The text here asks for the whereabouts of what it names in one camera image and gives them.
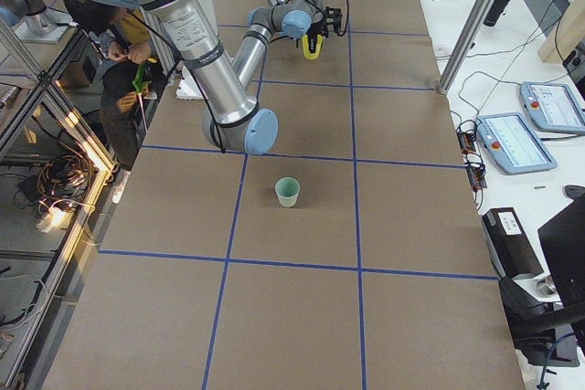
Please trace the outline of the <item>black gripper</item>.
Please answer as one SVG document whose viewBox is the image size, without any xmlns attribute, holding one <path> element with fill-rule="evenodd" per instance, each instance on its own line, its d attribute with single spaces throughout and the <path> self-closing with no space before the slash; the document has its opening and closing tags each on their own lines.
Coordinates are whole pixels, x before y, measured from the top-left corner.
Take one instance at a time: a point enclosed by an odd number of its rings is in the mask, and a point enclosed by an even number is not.
<svg viewBox="0 0 585 390">
<path fill-rule="evenodd" d="M 325 37 L 325 21 L 313 22 L 307 30 L 307 51 L 309 55 L 320 54 L 320 36 Z"/>
</svg>

